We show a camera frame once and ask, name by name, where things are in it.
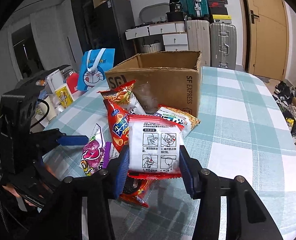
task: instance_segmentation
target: red snack bag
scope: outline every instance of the red snack bag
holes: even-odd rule
[[[129,172],[136,179],[181,177],[179,148],[183,125],[151,115],[127,116]]]
[[[117,103],[130,114],[146,114],[132,90],[135,80],[129,81],[109,91],[99,91],[104,99]]]
[[[112,143],[117,151],[121,152],[122,147],[128,145],[129,128],[126,117],[129,115],[129,112],[108,99],[104,99],[104,104],[108,112],[108,124]]]
[[[124,189],[119,197],[125,202],[148,207],[143,198],[151,183],[152,180],[149,179],[133,179],[127,176]]]

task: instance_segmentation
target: checkered tablecloth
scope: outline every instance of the checkered tablecloth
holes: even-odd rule
[[[46,129],[90,136],[98,123],[111,141],[107,112],[96,92],[77,99]],[[264,83],[248,73],[203,67],[201,123],[185,138],[189,155],[218,176],[244,176],[263,201],[284,239],[296,236],[296,150],[288,126]],[[81,147],[57,147],[45,156],[56,176],[84,176]],[[161,180],[145,197],[149,208],[111,201],[116,239],[190,239],[199,200],[186,193],[182,179]],[[225,239],[226,199],[222,197],[219,239]]]

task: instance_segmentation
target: storage drawer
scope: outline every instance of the storage drawer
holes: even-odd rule
[[[167,34],[162,36],[164,45],[188,45],[186,33],[181,34]]]
[[[175,33],[176,25],[174,23],[158,24],[149,26],[150,35],[164,34],[164,33]]]
[[[125,32],[127,40],[148,36],[148,26],[135,28]]]
[[[166,51],[182,51],[188,50],[188,45],[165,45]]]

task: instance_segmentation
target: beige suitcase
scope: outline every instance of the beige suitcase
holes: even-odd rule
[[[209,22],[202,20],[187,21],[189,50],[201,51],[202,66],[210,67]]]

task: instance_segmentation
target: blue gift bag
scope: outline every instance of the blue gift bag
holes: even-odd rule
[[[82,57],[77,89],[86,91],[104,80],[105,71],[112,69],[115,49],[96,49],[85,52]]]

